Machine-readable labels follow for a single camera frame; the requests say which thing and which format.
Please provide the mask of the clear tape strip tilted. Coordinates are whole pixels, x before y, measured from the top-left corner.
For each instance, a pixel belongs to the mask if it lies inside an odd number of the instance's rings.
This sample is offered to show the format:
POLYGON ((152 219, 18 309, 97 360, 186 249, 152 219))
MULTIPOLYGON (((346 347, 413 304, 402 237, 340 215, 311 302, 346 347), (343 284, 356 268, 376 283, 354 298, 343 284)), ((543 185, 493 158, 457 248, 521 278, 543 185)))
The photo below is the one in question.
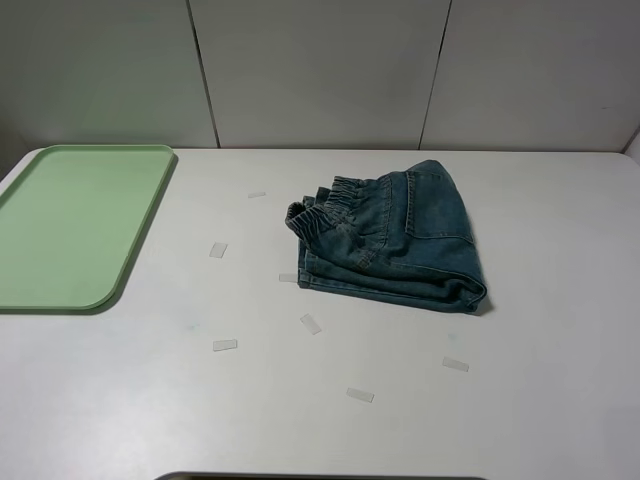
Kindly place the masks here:
POLYGON ((319 324, 315 321, 314 317, 310 314, 305 314, 300 318, 301 324, 307 329, 311 335, 316 335, 322 331, 319 324))

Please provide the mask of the light green plastic tray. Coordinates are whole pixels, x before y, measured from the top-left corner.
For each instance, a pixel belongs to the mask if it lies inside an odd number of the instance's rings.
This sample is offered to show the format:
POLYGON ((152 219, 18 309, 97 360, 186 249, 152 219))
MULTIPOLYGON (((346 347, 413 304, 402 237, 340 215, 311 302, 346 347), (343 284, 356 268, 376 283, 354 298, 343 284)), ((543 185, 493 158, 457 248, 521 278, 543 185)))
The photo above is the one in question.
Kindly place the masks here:
POLYGON ((1 310, 76 313, 125 283, 177 162, 164 145, 57 145, 1 195, 1 310))

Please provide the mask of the blue children's denim shorts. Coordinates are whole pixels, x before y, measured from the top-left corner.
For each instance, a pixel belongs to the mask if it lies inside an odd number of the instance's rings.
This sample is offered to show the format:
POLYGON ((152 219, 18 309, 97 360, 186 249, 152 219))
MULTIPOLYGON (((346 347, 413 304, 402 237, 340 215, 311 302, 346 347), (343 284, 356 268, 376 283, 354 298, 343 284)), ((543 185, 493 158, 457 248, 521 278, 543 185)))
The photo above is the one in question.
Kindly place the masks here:
POLYGON ((487 295, 463 199, 436 160, 377 179, 337 176, 292 203, 285 224, 303 289, 462 314, 487 295))

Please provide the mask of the clear tape strip lower middle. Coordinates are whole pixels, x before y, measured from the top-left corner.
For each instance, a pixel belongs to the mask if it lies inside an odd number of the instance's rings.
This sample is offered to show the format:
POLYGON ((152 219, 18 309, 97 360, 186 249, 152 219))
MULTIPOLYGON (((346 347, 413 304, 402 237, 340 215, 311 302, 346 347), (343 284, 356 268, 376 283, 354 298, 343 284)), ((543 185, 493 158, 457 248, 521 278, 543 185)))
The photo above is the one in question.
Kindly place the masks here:
POLYGON ((350 398, 356 399, 358 401, 366 402, 366 403, 372 403, 375 398, 375 395, 371 392, 363 391, 363 390, 359 390, 351 387, 349 387, 346 390, 346 395, 349 396, 350 398))

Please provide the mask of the clear tape strip lower right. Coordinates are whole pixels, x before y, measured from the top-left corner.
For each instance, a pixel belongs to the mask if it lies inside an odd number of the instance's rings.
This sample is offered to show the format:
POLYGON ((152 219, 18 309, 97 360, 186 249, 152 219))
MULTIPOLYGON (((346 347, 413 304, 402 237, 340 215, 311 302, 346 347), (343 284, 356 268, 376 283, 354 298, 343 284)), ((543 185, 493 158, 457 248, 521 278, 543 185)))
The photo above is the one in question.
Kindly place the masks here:
POLYGON ((449 357, 443 358, 442 365, 449 369, 454 369, 465 373, 469 372, 469 365, 467 363, 449 357))

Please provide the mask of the clear tape strip middle left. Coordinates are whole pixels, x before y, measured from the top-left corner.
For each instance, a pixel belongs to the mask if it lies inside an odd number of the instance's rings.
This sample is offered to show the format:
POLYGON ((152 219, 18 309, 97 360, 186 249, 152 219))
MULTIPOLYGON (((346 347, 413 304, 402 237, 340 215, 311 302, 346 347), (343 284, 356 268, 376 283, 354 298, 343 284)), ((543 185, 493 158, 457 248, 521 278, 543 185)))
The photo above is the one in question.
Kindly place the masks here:
POLYGON ((280 273, 279 281, 285 282, 285 283, 297 283, 298 274, 297 273, 280 273))

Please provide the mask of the clear tape strip lower left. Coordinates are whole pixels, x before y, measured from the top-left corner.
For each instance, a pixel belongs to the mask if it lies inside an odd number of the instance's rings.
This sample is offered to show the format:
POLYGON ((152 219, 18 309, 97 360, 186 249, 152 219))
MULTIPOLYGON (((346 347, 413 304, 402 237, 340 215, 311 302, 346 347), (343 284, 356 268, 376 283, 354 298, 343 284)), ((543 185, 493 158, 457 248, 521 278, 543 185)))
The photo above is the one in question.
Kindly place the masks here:
POLYGON ((238 341, 236 339, 216 340, 213 342, 212 349, 214 352, 222 352, 236 349, 238 341))

